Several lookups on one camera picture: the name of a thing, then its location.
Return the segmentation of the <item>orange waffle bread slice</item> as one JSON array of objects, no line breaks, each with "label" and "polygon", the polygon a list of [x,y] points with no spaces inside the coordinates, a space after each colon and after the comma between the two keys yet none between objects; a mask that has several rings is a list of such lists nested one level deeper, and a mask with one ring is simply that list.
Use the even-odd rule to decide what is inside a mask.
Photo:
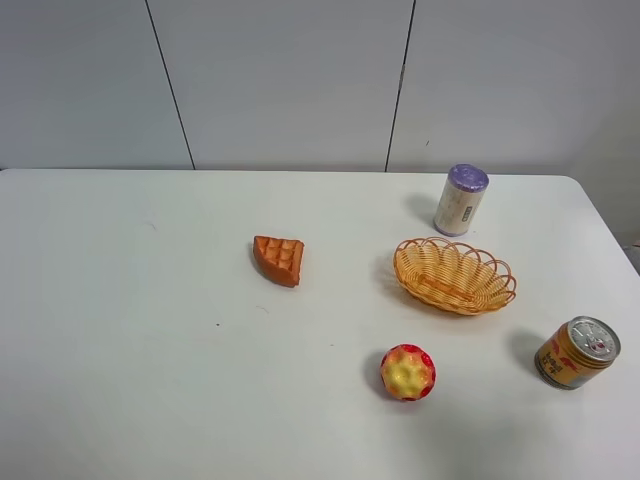
[{"label": "orange waffle bread slice", "polygon": [[275,284],[299,285],[304,243],[297,239],[255,236],[253,256],[262,273]]}]

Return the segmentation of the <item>woven orange wicker basket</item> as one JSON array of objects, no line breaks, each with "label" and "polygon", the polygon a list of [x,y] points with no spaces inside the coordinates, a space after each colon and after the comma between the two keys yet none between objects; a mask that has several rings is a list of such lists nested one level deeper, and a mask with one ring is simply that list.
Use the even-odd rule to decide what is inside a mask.
[{"label": "woven orange wicker basket", "polygon": [[510,266],[491,253],[441,237],[402,241],[393,254],[398,283],[422,303],[463,316],[498,311],[516,297]]}]

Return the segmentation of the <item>purple-lidded cylindrical canister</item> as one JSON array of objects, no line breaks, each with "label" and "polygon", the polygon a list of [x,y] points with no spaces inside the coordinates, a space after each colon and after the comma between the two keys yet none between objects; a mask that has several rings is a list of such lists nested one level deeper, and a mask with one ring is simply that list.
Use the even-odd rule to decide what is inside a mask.
[{"label": "purple-lidded cylindrical canister", "polygon": [[488,185],[488,175],[471,164],[451,167],[434,217],[435,228],[450,237],[464,235]]}]

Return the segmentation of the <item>red yellow apple toy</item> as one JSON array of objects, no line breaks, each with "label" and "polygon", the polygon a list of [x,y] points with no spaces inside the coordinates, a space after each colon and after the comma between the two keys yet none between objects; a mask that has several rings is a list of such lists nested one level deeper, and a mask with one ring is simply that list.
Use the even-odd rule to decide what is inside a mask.
[{"label": "red yellow apple toy", "polygon": [[436,382],[436,368],[430,355],[413,344],[400,344],[388,350],[379,373],[386,391],[400,401],[425,398]]}]

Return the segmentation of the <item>gold energy drink can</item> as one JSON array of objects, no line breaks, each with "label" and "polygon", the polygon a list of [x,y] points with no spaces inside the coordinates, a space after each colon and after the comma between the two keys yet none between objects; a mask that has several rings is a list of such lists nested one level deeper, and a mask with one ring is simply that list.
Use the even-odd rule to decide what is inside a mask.
[{"label": "gold energy drink can", "polygon": [[620,352],[620,339],[609,325],[578,316],[562,324],[537,350],[534,365],[549,385],[576,390],[609,368]]}]

